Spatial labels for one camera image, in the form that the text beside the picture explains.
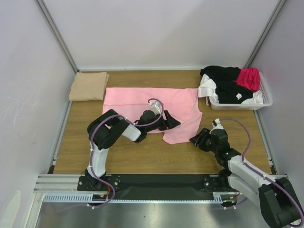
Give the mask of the pink t shirt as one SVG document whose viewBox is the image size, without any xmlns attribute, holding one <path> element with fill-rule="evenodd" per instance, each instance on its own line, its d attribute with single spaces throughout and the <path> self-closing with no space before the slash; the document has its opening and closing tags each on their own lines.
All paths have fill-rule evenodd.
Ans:
<svg viewBox="0 0 304 228">
<path fill-rule="evenodd" d="M 164 131 L 163 140 L 168 144 L 187 143 L 197 134 L 202 112 L 198 107 L 198 89 L 186 88 L 136 88 L 109 87 L 106 89 L 102 113 L 110 109 L 131 122 L 140 118 L 145 110 L 152 110 L 157 100 L 159 110 L 164 108 L 180 122 L 173 129 Z"/>
</svg>

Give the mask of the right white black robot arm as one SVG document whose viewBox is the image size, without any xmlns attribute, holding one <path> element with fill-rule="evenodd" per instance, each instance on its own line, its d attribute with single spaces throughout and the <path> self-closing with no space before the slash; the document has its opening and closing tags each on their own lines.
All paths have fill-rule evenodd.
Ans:
<svg viewBox="0 0 304 228">
<path fill-rule="evenodd" d="M 204 128 L 190 142 L 205 152 L 213 152 L 223 170 L 219 186 L 225 191 L 235 189 L 257 205 L 264 221 L 271 228 L 304 224 L 304 211 L 291 182 L 275 178 L 254 167 L 228 142 L 224 129 Z"/>
</svg>

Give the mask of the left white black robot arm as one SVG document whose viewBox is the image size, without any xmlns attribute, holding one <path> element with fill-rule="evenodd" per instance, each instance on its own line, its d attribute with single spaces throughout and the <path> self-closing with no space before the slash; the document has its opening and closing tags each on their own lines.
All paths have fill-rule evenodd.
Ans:
<svg viewBox="0 0 304 228">
<path fill-rule="evenodd" d="M 90 140 L 90 160 L 85 170 L 83 187 L 86 190 L 100 190 L 104 185 L 105 164 L 110 147 L 124 136 L 135 143 L 143 141 L 148 132 L 171 130 L 181 123 L 168 112 L 145 110 L 134 123 L 111 109 L 91 122 L 87 128 Z"/>
</svg>

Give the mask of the white t shirt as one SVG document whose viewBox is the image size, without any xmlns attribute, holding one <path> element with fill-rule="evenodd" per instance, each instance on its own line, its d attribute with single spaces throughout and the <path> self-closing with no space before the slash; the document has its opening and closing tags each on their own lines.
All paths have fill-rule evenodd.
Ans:
<svg viewBox="0 0 304 228">
<path fill-rule="evenodd" d="M 209 100 L 213 100 L 214 103 L 219 104 L 219 97 L 216 94 L 216 83 L 209 78 L 208 75 L 204 74 L 200 81 L 200 86 L 198 87 L 198 97 L 203 98 L 207 97 Z M 263 105 L 262 92 L 259 90 L 253 93 L 253 97 L 244 100 L 240 105 Z"/>
</svg>

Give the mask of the black t shirt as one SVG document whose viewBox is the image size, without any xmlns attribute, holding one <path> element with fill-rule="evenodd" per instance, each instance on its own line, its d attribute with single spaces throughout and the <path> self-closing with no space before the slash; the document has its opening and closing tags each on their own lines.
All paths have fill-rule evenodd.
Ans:
<svg viewBox="0 0 304 228">
<path fill-rule="evenodd" d="M 241 104 L 253 98 L 253 92 L 236 83 L 241 69 L 238 67 L 207 66 L 200 70 L 216 84 L 215 93 L 220 104 Z"/>
</svg>

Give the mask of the white plastic laundry basket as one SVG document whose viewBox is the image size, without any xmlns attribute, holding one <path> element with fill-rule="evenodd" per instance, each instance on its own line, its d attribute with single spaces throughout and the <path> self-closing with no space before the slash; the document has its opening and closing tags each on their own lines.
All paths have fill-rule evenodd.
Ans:
<svg viewBox="0 0 304 228">
<path fill-rule="evenodd" d="M 206 106 L 210 106 L 213 110 L 258 110 L 262 107 L 269 107 L 273 104 L 270 89 L 265 80 L 263 74 L 260 73 L 260 88 L 258 98 L 262 98 L 263 103 L 251 103 L 251 104 L 220 104 L 216 103 L 212 97 L 205 98 Z"/>
</svg>

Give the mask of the crimson red t shirt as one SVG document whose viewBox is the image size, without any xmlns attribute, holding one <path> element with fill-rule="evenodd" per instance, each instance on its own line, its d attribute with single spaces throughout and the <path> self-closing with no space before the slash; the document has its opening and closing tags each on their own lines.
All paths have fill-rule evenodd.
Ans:
<svg viewBox="0 0 304 228">
<path fill-rule="evenodd" d="M 260 72 L 255 67 L 241 69 L 235 82 L 255 93 L 260 88 Z"/>
</svg>

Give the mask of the folded beige t shirt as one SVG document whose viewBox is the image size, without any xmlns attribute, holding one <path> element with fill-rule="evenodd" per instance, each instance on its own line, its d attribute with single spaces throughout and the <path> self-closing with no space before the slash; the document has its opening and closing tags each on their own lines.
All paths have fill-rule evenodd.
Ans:
<svg viewBox="0 0 304 228">
<path fill-rule="evenodd" d="M 109 76 L 106 72 L 78 72 L 71 86 L 69 101 L 102 101 Z"/>
</svg>

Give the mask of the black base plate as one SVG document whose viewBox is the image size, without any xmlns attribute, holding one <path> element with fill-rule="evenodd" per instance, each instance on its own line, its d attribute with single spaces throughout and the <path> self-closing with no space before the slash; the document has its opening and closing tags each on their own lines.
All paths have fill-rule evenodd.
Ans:
<svg viewBox="0 0 304 228">
<path fill-rule="evenodd" d="M 106 174 L 115 200 L 212 200 L 216 193 L 234 199 L 238 192 L 209 174 Z"/>
</svg>

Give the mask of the aluminium frame rail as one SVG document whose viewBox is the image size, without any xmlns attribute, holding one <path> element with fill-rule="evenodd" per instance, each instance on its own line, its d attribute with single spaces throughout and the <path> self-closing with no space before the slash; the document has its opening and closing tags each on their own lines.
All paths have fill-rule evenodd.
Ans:
<svg viewBox="0 0 304 228">
<path fill-rule="evenodd" d="M 76 192 L 82 174 L 41 174 L 38 176 L 34 192 Z M 217 174 L 107 174 L 108 182 L 148 182 L 148 181 L 199 181 L 204 178 L 217 178 Z"/>
</svg>

